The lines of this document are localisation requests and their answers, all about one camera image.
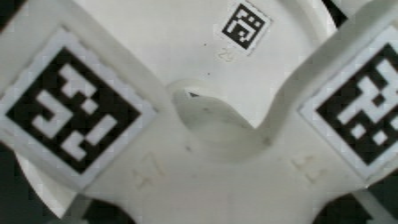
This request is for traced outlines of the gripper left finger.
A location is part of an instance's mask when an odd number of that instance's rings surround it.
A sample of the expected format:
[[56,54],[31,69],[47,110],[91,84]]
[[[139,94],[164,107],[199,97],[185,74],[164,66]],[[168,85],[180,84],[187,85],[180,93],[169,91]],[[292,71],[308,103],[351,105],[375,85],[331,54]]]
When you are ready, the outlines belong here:
[[59,224],[137,224],[125,210],[104,200],[77,197]]

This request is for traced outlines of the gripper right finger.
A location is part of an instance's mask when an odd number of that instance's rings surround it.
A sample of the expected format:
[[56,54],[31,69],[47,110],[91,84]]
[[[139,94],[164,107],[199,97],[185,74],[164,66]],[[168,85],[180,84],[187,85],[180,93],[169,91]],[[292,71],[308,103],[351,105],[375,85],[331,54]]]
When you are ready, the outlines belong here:
[[390,199],[370,190],[347,194],[326,205],[313,224],[391,224]]

